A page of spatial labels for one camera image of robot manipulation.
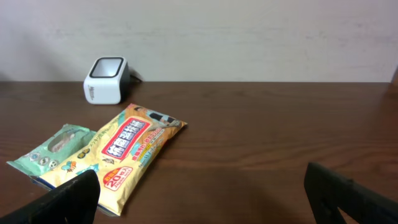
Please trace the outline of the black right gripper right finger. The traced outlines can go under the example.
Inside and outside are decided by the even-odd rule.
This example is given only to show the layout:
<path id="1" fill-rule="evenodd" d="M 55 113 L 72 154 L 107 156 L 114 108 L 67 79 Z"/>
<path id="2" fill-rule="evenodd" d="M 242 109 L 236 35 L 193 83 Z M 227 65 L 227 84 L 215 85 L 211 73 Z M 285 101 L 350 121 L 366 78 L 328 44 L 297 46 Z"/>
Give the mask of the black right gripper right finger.
<path id="1" fill-rule="evenodd" d="M 397 202 L 318 163 L 308 163 L 304 188 L 317 223 L 345 223 L 344 211 L 358 223 L 397 224 Z"/>

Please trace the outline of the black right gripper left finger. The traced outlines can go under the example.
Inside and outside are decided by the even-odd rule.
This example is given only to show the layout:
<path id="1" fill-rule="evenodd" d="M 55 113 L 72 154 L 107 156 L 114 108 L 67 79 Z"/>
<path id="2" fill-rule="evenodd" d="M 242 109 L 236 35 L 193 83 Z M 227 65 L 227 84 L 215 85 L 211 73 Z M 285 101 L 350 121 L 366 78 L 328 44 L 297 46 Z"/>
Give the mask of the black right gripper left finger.
<path id="1" fill-rule="evenodd" d="M 93 170 L 72 178 L 30 204 L 1 217 L 1 223 L 87 223 L 95 219 L 100 183 Z"/>

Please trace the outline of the teal wipes pouch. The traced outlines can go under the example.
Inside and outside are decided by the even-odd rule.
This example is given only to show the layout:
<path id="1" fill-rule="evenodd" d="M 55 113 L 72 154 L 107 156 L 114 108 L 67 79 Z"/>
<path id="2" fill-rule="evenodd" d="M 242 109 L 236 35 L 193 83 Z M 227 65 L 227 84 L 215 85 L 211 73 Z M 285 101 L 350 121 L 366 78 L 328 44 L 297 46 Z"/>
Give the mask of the teal wipes pouch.
<path id="1" fill-rule="evenodd" d="M 41 176 L 86 146 L 95 134 L 95 131 L 82 126 L 64 124 L 44 143 L 14 161 L 7 161 L 7 164 L 25 175 Z"/>

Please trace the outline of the yellow wet wipes pack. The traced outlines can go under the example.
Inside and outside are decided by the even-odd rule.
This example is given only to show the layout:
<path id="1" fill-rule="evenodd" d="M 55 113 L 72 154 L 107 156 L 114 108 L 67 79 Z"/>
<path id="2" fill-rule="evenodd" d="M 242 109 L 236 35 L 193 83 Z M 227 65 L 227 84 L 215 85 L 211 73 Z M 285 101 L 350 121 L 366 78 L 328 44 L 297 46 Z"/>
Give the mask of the yellow wet wipes pack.
<path id="1" fill-rule="evenodd" d="M 130 104 L 91 141 L 37 180 L 54 189 L 93 170 L 100 185 L 98 206 L 118 217 L 147 167 L 186 122 Z"/>

